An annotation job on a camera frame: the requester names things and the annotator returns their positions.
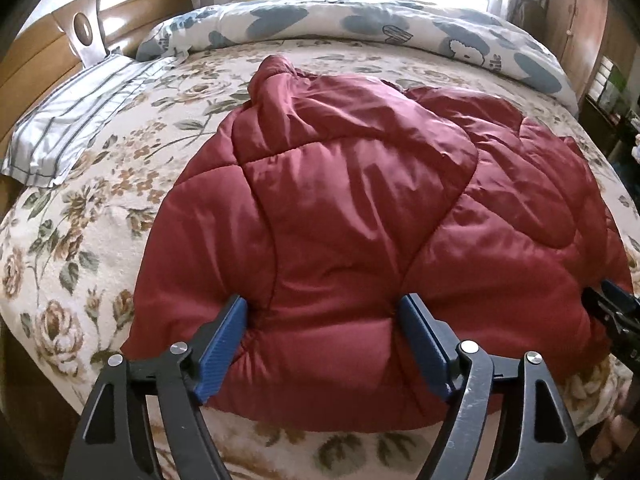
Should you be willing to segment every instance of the striped pillowcase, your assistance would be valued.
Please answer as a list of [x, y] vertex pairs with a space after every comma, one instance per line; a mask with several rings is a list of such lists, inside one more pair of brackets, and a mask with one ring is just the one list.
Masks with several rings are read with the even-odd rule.
[[18, 120], [2, 174], [25, 186], [62, 184], [109, 119], [175, 61], [140, 63], [111, 54], [80, 71]]

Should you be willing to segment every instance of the floral bedspread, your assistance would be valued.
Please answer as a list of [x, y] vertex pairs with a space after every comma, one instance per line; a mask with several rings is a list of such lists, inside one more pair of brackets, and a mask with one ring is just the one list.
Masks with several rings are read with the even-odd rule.
[[[405, 88], [479, 89], [508, 99], [558, 136], [574, 137], [616, 219], [640, 293], [638, 213], [604, 156], [552, 98], [468, 64], [379, 43], [270, 41], [203, 52], [149, 83], [98, 134], [64, 184], [26, 189], [0, 225], [0, 314], [76, 410], [127, 337], [138, 268], [162, 198], [226, 114], [248, 98], [258, 64], [275, 53], [310, 72], [362, 73]], [[609, 415], [628, 380], [629, 371], [610, 357], [562, 386], [578, 431]], [[165, 475], [177, 480], [156, 405], [150, 413]], [[305, 433], [215, 410], [204, 416], [231, 473], [245, 479], [414, 478], [438, 430]], [[497, 415], [488, 426], [495, 431]], [[481, 462], [491, 450], [492, 442], [483, 444]]]

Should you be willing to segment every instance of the window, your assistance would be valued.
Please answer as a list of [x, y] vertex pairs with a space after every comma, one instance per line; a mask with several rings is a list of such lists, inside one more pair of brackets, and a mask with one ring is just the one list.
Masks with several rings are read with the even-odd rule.
[[598, 72], [596, 73], [596, 77], [591, 84], [591, 89], [589, 90], [589, 97], [593, 99], [594, 102], [597, 103], [600, 100], [600, 96], [602, 95], [602, 92], [604, 92], [607, 81], [611, 77], [612, 69], [612, 60], [610, 60], [606, 56], [602, 56], [600, 66], [598, 67]]

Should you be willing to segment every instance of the red comforter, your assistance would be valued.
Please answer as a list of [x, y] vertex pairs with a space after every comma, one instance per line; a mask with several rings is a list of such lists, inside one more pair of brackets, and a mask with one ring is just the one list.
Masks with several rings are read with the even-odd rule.
[[444, 412], [394, 317], [409, 292], [460, 339], [541, 352], [557, 380], [606, 355], [580, 292], [603, 278], [630, 289], [630, 276], [572, 141], [480, 92], [401, 92], [282, 57], [249, 94], [162, 203], [127, 357], [188, 340], [238, 293], [249, 329], [211, 406], [383, 431]]

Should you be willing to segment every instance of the bed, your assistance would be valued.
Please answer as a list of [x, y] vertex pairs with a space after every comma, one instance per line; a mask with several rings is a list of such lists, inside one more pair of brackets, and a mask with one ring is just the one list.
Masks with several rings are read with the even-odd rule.
[[[145, 80], [143, 91], [100, 128], [61, 184], [33, 187], [8, 176], [0, 180], [0, 205], [5, 208], [0, 225], [0, 314], [76, 411], [82, 410], [100, 368], [127, 338], [138, 268], [163, 197], [226, 114], [246, 101], [248, 82], [271, 54], [282, 54], [314, 73], [355, 72], [403, 88], [426, 84], [477, 89], [509, 100], [557, 136], [573, 137], [615, 218], [634, 290], [640, 293], [638, 212], [566, 103], [495, 70], [402, 46], [405, 41], [399, 41], [403, 38], [398, 39], [395, 30], [395, 39], [387, 42], [367, 41], [363, 35], [329, 38], [332, 34], [326, 32], [312, 37], [300, 33], [304, 38], [270, 35], [265, 41], [254, 38], [245, 43], [220, 29], [214, 35], [217, 43], [206, 34], [209, 48], [193, 53], [200, 50], [194, 47], [197, 41], [185, 46], [183, 32], [193, 29], [198, 34], [197, 26], [211, 19], [213, 11], [188, 11], [190, 0], [76, 0], [34, 23], [0, 63], [0, 136], [5, 150], [18, 118], [83, 65], [91, 67], [104, 59], [108, 50], [120, 46], [132, 57], [161, 47], [180, 60]], [[164, 24], [149, 34], [160, 22]], [[110, 23], [118, 26], [110, 28]], [[231, 30], [234, 23], [225, 27]], [[146, 47], [138, 49], [143, 40]], [[630, 377], [610, 356], [561, 385], [578, 433], [612, 412]], [[204, 417], [236, 478], [415, 475], [438, 431], [432, 426], [382, 434], [309, 433], [211, 409], [204, 410]], [[153, 403], [150, 418], [164, 474], [177, 480]], [[490, 456], [497, 421], [497, 414], [488, 419], [478, 475]]]

